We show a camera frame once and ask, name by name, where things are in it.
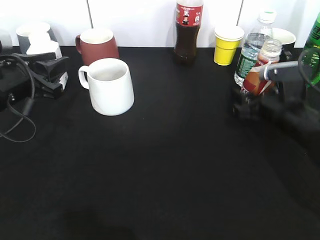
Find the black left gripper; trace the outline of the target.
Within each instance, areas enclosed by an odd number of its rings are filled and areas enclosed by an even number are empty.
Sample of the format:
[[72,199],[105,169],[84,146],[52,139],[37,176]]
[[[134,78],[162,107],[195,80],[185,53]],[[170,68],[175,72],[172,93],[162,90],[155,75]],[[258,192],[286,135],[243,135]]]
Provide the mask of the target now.
[[70,58],[62,56],[55,59],[55,56],[54,52],[1,55],[0,110],[7,107],[7,100],[15,102],[29,98],[32,102],[35,96],[60,98],[64,89],[58,80],[68,71]]

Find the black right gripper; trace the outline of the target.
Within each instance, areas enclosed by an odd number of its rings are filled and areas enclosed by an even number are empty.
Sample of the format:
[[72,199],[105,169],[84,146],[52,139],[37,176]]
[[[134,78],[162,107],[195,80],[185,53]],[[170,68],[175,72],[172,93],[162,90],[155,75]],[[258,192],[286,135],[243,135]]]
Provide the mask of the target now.
[[274,83],[277,90],[255,96],[232,87],[232,115],[240,120],[259,120],[261,115],[290,131],[318,133],[320,113],[306,104],[308,79],[312,73],[310,66],[298,61],[270,64],[262,78]]

